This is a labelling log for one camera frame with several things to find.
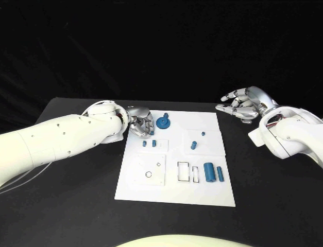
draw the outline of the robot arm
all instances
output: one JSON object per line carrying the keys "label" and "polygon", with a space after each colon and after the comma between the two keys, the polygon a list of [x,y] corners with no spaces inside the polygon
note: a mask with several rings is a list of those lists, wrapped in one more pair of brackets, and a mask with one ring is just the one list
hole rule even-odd
{"label": "robot arm", "polygon": [[[221,100],[234,97],[232,106],[218,105],[216,109],[239,117],[245,123],[251,123],[248,119],[263,116],[260,127],[250,133],[254,144],[258,147],[267,145],[278,158],[303,153],[323,168],[323,121],[303,109],[278,106],[267,93],[254,86],[234,91]],[[241,105],[239,97],[248,102],[247,106]],[[251,111],[257,114],[248,118]]]}
{"label": "robot arm", "polygon": [[154,126],[149,109],[133,107],[126,110],[113,101],[101,101],[82,115],[58,117],[1,134],[0,187],[35,167],[72,157],[98,144],[123,140],[128,123],[134,134],[150,137]]}

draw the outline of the robotic hand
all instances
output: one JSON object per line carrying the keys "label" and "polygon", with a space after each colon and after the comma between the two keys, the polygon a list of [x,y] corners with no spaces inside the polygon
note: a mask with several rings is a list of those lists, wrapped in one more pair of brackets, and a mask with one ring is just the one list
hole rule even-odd
{"label": "robotic hand", "polygon": [[147,138],[153,135],[154,123],[149,108],[124,109],[114,101],[100,101],[82,115],[58,117],[1,134],[0,189],[14,176],[35,167],[72,157],[98,144],[123,140],[128,123],[137,136]]}
{"label": "robotic hand", "polygon": [[221,100],[231,98],[231,106],[219,104],[218,110],[248,124],[258,115],[263,117],[260,127],[248,134],[257,147],[267,145],[278,158],[303,153],[323,168],[323,120],[304,109],[281,107],[255,86],[235,90]]}

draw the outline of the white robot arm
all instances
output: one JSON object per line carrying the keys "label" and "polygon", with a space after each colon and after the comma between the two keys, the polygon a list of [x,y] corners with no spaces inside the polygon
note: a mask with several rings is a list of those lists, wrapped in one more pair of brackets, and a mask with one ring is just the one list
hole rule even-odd
{"label": "white robot arm", "polygon": [[254,144],[258,147],[267,145],[278,158],[303,153],[323,168],[323,120],[304,109],[278,106],[255,86],[234,91],[221,100],[231,98],[235,98],[232,105],[218,105],[218,110],[248,124],[251,119],[263,116],[260,127],[250,133]]}
{"label": "white robot arm", "polygon": [[140,137],[153,135],[153,117],[147,108],[100,101],[82,115],[58,117],[0,135],[0,187],[20,173],[69,158],[98,144],[123,140],[130,128]]}

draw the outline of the black table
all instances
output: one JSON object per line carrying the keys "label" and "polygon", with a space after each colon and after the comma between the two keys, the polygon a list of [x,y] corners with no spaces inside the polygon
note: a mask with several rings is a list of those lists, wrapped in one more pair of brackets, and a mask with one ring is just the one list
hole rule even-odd
{"label": "black table", "polygon": [[[38,122],[81,114],[94,102],[55,98]],[[265,146],[257,148],[247,135],[257,123],[242,124],[215,104],[117,103],[216,112],[237,207],[114,200],[124,139],[52,163],[36,179],[0,196],[0,247],[115,246],[163,234],[254,246],[323,246],[323,170],[313,160],[300,154],[281,160]]]}

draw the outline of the blue object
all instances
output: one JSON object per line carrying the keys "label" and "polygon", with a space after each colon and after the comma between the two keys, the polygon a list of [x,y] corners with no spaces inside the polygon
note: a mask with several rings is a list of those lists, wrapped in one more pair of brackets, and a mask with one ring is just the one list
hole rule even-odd
{"label": "blue object", "polygon": [[212,163],[203,164],[206,182],[215,182],[215,168]]}
{"label": "blue object", "polygon": [[224,177],[222,177],[222,168],[221,168],[219,166],[216,167],[216,172],[218,172],[219,182],[224,182],[225,179],[224,179]]}
{"label": "blue object", "polygon": [[170,127],[170,120],[169,120],[169,114],[167,113],[163,114],[163,117],[157,118],[156,126],[162,130],[164,130]]}
{"label": "blue object", "polygon": [[193,150],[196,148],[196,142],[192,142],[190,149]]}

